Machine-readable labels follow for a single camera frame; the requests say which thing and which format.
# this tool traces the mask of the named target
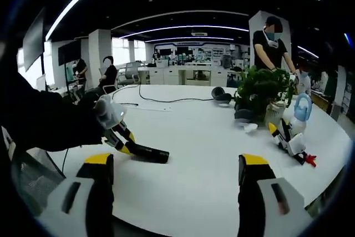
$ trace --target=black ceiling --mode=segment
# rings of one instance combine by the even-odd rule
[[[21,23],[17,24],[18,38],[23,37],[41,6],[47,7],[48,30],[69,1],[27,0],[22,12],[26,16],[22,16]],[[264,10],[289,20],[293,43],[322,55],[325,42],[331,46],[336,44],[341,49],[345,47],[343,33],[353,32],[353,29],[350,29],[353,17],[350,3],[352,0],[81,0],[61,21],[52,35],[52,40],[87,36],[95,29],[113,29],[122,24],[126,25],[113,30],[114,36],[182,25],[208,24],[248,29],[249,19],[257,11]],[[194,10],[229,11],[247,16],[215,12],[179,13],[127,24],[157,14]],[[146,41],[189,36],[190,30],[172,29],[146,33],[134,38]],[[249,34],[246,32],[220,29],[206,31],[209,36],[230,37],[238,39],[237,43],[249,43]]]

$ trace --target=face mask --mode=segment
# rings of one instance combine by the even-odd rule
[[[307,76],[308,76],[308,72],[302,72],[302,73],[301,73],[301,77],[302,77],[302,78],[306,78]]]
[[[281,37],[281,33],[266,33],[269,40],[276,41]]]
[[[111,66],[111,62],[110,62],[109,60],[105,60],[105,61],[104,61],[104,66],[105,66],[106,68],[110,67],[110,66]]]

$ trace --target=red object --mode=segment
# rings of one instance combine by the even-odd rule
[[[308,163],[308,164],[311,164],[313,167],[316,167],[316,163],[315,163],[315,159],[317,158],[316,155],[306,155],[305,156],[305,161]]]

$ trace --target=black t-shirt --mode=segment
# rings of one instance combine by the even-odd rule
[[[270,61],[275,65],[276,68],[281,68],[282,56],[285,52],[287,52],[285,44],[281,39],[278,40],[278,48],[270,47],[267,44],[267,39],[262,31],[256,31],[253,37],[253,49],[255,54],[255,66],[257,69],[265,69],[267,68],[261,58],[257,55],[255,51],[255,45],[262,45],[265,53],[267,54]]]
[[[154,53],[152,56],[155,60],[160,58],[160,54],[159,53]]]
[[[75,69],[75,72],[82,72],[85,68],[87,67],[87,64],[85,63],[85,61],[83,59],[80,59],[78,64],[77,64],[77,67]],[[80,78],[84,78],[84,80],[87,80],[86,76],[85,76],[85,73],[80,75]]]
[[[106,85],[114,85],[117,76],[117,69],[114,65],[111,65],[107,68],[105,72],[106,79],[102,80],[99,84],[99,87],[103,87]]]

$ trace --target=window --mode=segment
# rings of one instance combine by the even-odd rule
[[[115,65],[129,63],[128,39],[112,38],[112,56]]]
[[[53,64],[52,64],[51,42],[44,43],[43,61],[44,61],[45,80],[48,85],[53,85],[54,74],[53,74]],[[35,62],[27,71],[25,71],[23,49],[20,48],[17,53],[17,66],[18,66],[19,74],[21,74],[33,88],[36,88],[37,78],[42,75],[42,66],[40,63],[40,57],[35,60]]]
[[[134,57],[135,60],[146,61],[145,43],[143,41],[134,41]]]

